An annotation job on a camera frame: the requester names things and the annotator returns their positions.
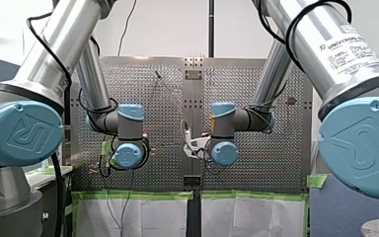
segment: pegboard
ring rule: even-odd
[[[180,120],[200,123],[195,126],[200,128],[193,133],[201,133],[209,130],[210,105],[213,102],[230,101],[238,108],[250,104],[265,61],[205,58],[203,65],[197,68],[202,71],[203,83],[196,84],[196,87],[186,83],[186,63],[184,58],[102,59],[110,96],[120,103],[143,105],[144,131],[154,148],[148,163],[135,171],[133,189],[181,191],[184,189],[183,174],[192,173],[203,176],[202,184],[206,190],[305,192],[305,179],[309,172],[312,93],[303,74],[297,70],[291,73],[286,91],[277,103],[273,134],[238,133],[236,143],[241,158],[234,167],[213,167],[210,173],[201,164],[198,173],[194,173],[183,162],[189,158],[183,152]],[[109,178],[102,178],[98,173],[104,136],[85,125],[85,112],[76,101],[78,84],[75,85],[76,89],[71,93],[73,188],[78,191],[126,190],[131,181],[130,172],[113,171]],[[193,90],[200,90],[199,85],[203,87],[203,93],[193,93]],[[183,94],[191,94],[195,101],[202,102],[201,113],[194,111],[190,118],[185,118]],[[288,106],[285,103],[288,97],[295,98],[296,104]]]
[[[181,191],[183,189],[182,147],[179,126],[182,118],[181,58],[136,59],[106,57],[102,68],[110,96],[119,103],[141,104],[144,109],[144,132],[153,148],[146,165],[134,171],[133,189],[141,191]],[[72,93],[76,101],[77,93]],[[112,171],[109,178],[98,173],[104,136],[85,124],[86,113],[78,104],[72,110],[72,146],[75,150],[74,190],[120,189],[131,183],[131,171]]]
[[[252,103],[264,60],[204,60],[203,129],[209,131],[211,104],[234,102],[237,108]],[[249,190],[305,193],[310,166],[312,87],[304,74],[293,69],[278,98],[272,134],[237,132],[240,159],[232,167],[211,165],[201,169],[206,190]],[[294,105],[287,103],[295,100]]]

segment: green tape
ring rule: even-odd
[[[287,201],[304,201],[306,195],[284,195],[263,192],[249,191],[203,191],[202,199],[233,199],[233,198],[252,198],[252,199],[276,199]]]
[[[307,187],[321,189],[325,184],[327,175],[310,175],[307,177]]]
[[[73,211],[73,206],[71,204],[64,207],[64,215],[69,215],[72,213],[72,211]]]
[[[72,195],[78,200],[87,199],[134,199],[134,200],[188,200],[192,199],[192,192],[164,192],[147,193],[131,191],[96,191],[96,192],[74,192]]]
[[[62,167],[60,167],[61,171],[65,171],[65,170],[70,169],[70,168],[71,168],[71,166],[62,166]],[[33,175],[33,174],[54,175],[54,168],[53,167],[47,167],[47,168],[44,169],[44,171],[34,170],[34,171],[30,171],[27,174],[28,175]]]
[[[101,147],[101,155],[111,155],[112,143],[110,141],[104,141]]]

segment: black cable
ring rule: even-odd
[[[108,108],[102,109],[102,110],[90,110],[88,109],[83,103],[82,103],[82,88],[79,89],[79,94],[78,94],[78,101],[79,105],[81,106],[82,109],[84,109],[88,113],[96,114],[96,115],[105,115],[109,114],[118,107],[118,101],[114,98],[110,98],[110,101],[113,102],[114,104],[111,104]]]
[[[61,176],[60,164],[58,163],[57,155],[54,152],[51,155],[51,161],[54,166],[54,174],[56,176],[56,184],[57,184],[57,214],[56,214],[56,227],[54,236],[60,237],[61,229],[63,225],[63,208],[64,208],[64,199],[63,199],[63,177]]]
[[[118,54],[116,56],[119,56],[119,54],[121,53],[122,41],[124,40],[125,34],[127,33],[128,21],[130,21],[130,17],[134,12],[134,8],[136,7],[136,3],[137,3],[137,0],[134,0],[133,7],[131,8],[130,13],[128,14],[127,20],[125,21],[124,31],[122,32],[121,39],[119,40]]]
[[[345,9],[346,9],[346,13],[347,13],[347,21],[349,23],[352,22],[352,10],[350,9],[349,5],[344,2],[343,0],[320,0],[318,2],[315,2],[313,4],[310,4],[309,6],[303,8],[300,13],[291,21],[290,25],[288,26],[288,29],[287,29],[287,33],[285,34],[285,46],[287,48],[287,52],[288,54],[290,55],[291,59],[293,60],[293,62],[296,64],[296,66],[302,70],[303,70],[303,67],[300,65],[300,62],[297,60],[296,56],[294,55],[294,51],[291,49],[291,46],[290,46],[290,38],[291,38],[291,35],[293,35],[293,32],[295,31],[295,29],[297,28],[298,24],[300,23],[300,21],[308,14],[310,13],[311,11],[313,11],[315,8],[317,7],[320,7],[320,6],[323,6],[323,5],[327,5],[327,3],[329,2],[333,2],[333,3],[338,3],[340,4],[341,6],[343,6]]]
[[[282,39],[279,35],[277,35],[271,28],[270,28],[270,25],[269,25],[269,22],[268,20],[266,19],[266,17],[264,16],[263,14],[263,0],[260,0],[260,4],[258,5],[258,13],[260,15],[260,21],[261,23],[263,24],[263,27],[265,28],[265,30],[273,36],[274,39],[278,40],[279,42],[281,42],[282,44],[285,44],[285,40]]]
[[[110,200],[111,200],[110,199],[110,190],[107,190],[107,196],[108,196],[108,198],[107,198],[107,207],[109,208],[110,215],[113,218],[113,220],[114,220],[116,226],[118,227],[119,231],[121,231],[122,230],[121,225],[118,223],[118,220],[116,220],[116,218],[115,218],[115,216],[113,214],[113,210],[110,207]]]
[[[67,80],[66,90],[69,90],[70,86],[72,85],[72,78],[70,77],[69,71],[66,69],[66,67],[63,64],[63,62],[61,62],[61,60],[53,52],[53,50],[51,50],[51,48],[48,46],[47,42],[45,42],[44,39],[42,39],[37,34],[36,30],[34,29],[34,27],[32,25],[32,21],[36,21],[36,20],[41,20],[41,19],[47,18],[47,17],[51,16],[51,14],[52,14],[52,12],[44,14],[44,15],[41,15],[41,16],[38,16],[38,17],[27,18],[27,26],[29,27],[29,29],[33,33],[33,35],[36,37],[36,39],[41,43],[41,45],[45,48],[45,50],[47,50],[47,52],[53,57],[54,61],[57,62],[57,64],[59,65],[60,69],[63,71],[63,74],[64,74],[64,76],[65,76],[65,78]]]
[[[90,40],[91,40],[91,42],[94,43],[95,47],[97,48],[98,56],[101,56],[101,49],[100,49],[100,45],[98,44],[97,40],[94,38],[94,36],[91,36]]]
[[[130,201],[131,189],[133,188],[133,183],[134,183],[134,170],[131,171],[131,182],[130,182],[130,187],[128,188],[128,196],[127,196],[127,200],[125,201],[125,205],[122,208],[121,221],[120,221],[122,228],[119,231],[119,236],[120,237],[122,237],[122,230],[124,229],[123,219],[124,219],[125,209],[127,208],[128,202]]]

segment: blue end cap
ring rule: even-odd
[[[224,117],[236,111],[235,104],[231,102],[216,102],[211,106],[215,118]]]
[[[143,158],[143,153],[138,146],[125,143],[118,147],[114,159],[118,166],[124,169],[135,168]]]
[[[239,159],[239,151],[232,142],[222,141],[214,146],[211,158],[219,165],[231,166]]]
[[[321,155],[334,175],[353,190],[379,198],[379,97],[337,106],[320,133]]]
[[[30,166],[48,158],[63,139],[59,114],[40,102],[0,107],[0,166]]]
[[[89,120],[89,116],[86,116],[85,118],[85,125],[87,125],[88,127],[90,127],[93,131],[97,131],[94,126],[91,124],[91,121]]]
[[[275,113],[274,112],[272,112],[272,114],[270,115],[269,126],[267,126],[264,129],[264,132],[270,132],[270,130],[275,126]]]
[[[118,107],[118,114],[131,120],[143,121],[143,107],[134,104],[122,104]]]

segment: wire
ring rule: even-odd
[[[291,35],[293,35],[293,32],[295,31],[295,29],[297,28],[298,24],[300,23],[300,21],[308,14],[310,13],[311,11],[313,11],[315,8],[317,7],[320,7],[320,6],[323,6],[323,5],[326,5],[326,3],[329,3],[329,2],[334,2],[334,3],[338,3],[340,5],[342,5],[345,9],[346,9],[346,12],[347,12],[347,20],[349,23],[352,22],[352,10],[350,9],[349,5],[344,2],[343,0],[320,0],[318,2],[315,2],[313,4],[310,4],[309,6],[303,8],[300,13],[291,21],[290,25],[288,26],[288,29],[287,29],[287,33],[285,35],[285,46],[287,48],[287,52],[288,54],[290,55],[291,59],[293,60],[293,62],[296,64],[296,66],[302,70],[303,70],[303,67],[301,66],[300,62],[298,61],[297,57],[294,55],[294,51],[291,49],[291,46],[290,46],[290,38],[291,38]]]
[[[70,73],[67,70],[67,68],[64,66],[63,62],[57,57],[57,55],[51,50],[51,48],[48,46],[47,42],[44,41],[36,32],[35,28],[32,25],[32,21],[41,20],[44,18],[47,18],[51,16],[52,12],[38,16],[38,17],[29,17],[27,18],[27,26],[29,27],[30,31],[33,33],[33,35],[36,37],[36,39],[41,43],[41,45],[47,50],[47,52],[53,57],[54,61],[57,62],[60,69],[63,71],[63,74],[67,80],[67,87],[66,90],[69,90],[70,86],[72,85],[72,78],[70,77]]]
[[[91,36],[91,42],[94,43],[95,47],[97,48],[98,56],[101,56],[101,49],[100,45],[98,44],[97,40],[94,38],[94,36]]]
[[[136,3],[137,3],[137,0],[134,0],[133,6],[132,6],[132,8],[131,8],[131,11],[130,11],[130,13],[128,14],[127,20],[125,21],[124,31],[122,32],[121,39],[119,40],[118,54],[117,54],[116,56],[119,56],[119,54],[121,53],[122,41],[124,40],[125,34],[127,33],[128,22],[130,21],[131,15],[132,15],[133,12],[134,12],[134,8],[136,7]]]
[[[79,105],[81,106],[82,109],[84,109],[88,113],[92,113],[92,114],[96,114],[96,115],[105,115],[105,114],[109,114],[109,113],[115,111],[115,108],[118,107],[118,101],[114,98],[110,98],[110,101],[113,102],[114,104],[111,104],[109,108],[105,108],[102,110],[90,110],[87,107],[85,107],[85,105],[82,103],[82,91],[83,90],[81,88],[79,90],[79,94],[78,94]]]
[[[54,166],[54,174],[56,176],[57,185],[57,214],[56,214],[56,227],[54,236],[59,237],[61,235],[61,229],[63,225],[63,209],[64,209],[64,194],[63,194],[63,177],[61,176],[60,164],[58,163],[57,155],[54,152],[51,155],[51,161]]]
[[[110,207],[110,200],[111,200],[110,199],[110,190],[107,190],[107,195],[108,195],[108,198],[107,198],[107,207],[109,208],[110,215],[113,218],[113,221],[115,222],[115,224],[118,227],[119,231],[121,231],[122,230],[121,225],[119,225],[118,220],[116,220],[116,218],[115,218],[115,216],[113,214],[113,210]]]
[[[113,135],[113,136],[116,136],[116,134],[113,134],[113,133],[109,133],[109,129],[107,127],[107,116],[109,113],[115,111],[115,108],[118,107],[118,101],[114,98],[110,98],[110,102],[112,102],[110,104],[110,106],[108,108],[105,108],[105,109],[102,109],[102,110],[90,110],[88,109],[83,103],[82,103],[82,88],[79,90],[79,94],[78,94],[78,101],[79,101],[79,105],[81,106],[81,108],[83,110],[85,110],[87,112],[87,116],[89,118],[89,121],[90,123],[92,124],[92,126],[98,131],[98,132],[101,132],[101,133],[104,133],[104,134],[107,134],[107,135]],[[95,115],[105,115],[104,117],[104,129],[105,130],[102,130],[100,129],[96,123],[94,122],[94,120],[92,119],[92,117],[89,115],[89,114],[95,114]]]
[[[123,219],[124,219],[125,209],[127,208],[128,202],[130,201],[131,189],[133,188],[133,184],[134,184],[134,170],[131,171],[131,182],[130,182],[130,187],[128,188],[128,196],[127,196],[127,200],[125,201],[125,205],[122,208],[121,221],[120,221],[122,228],[119,231],[119,236],[120,237],[122,237],[122,230],[124,229]]]
[[[263,122],[266,123],[266,127],[268,128],[268,130],[267,131],[262,130],[261,131],[262,133],[265,133],[265,134],[271,134],[272,133],[272,126],[270,125],[268,120],[266,120],[263,116],[260,115],[260,113],[258,113],[257,111],[255,111],[255,109],[250,108],[250,107],[245,107],[244,110],[251,112],[252,114],[254,114],[258,118],[260,118]]]
[[[263,27],[266,29],[266,31],[273,36],[274,39],[278,40],[282,44],[285,44],[285,40],[282,39],[279,35],[277,35],[269,25],[268,20],[266,19],[266,16],[263,14],[263,0],[260,0],[260,4],[258,5],[258,13],[260,15],[260,21],[263,24]]]

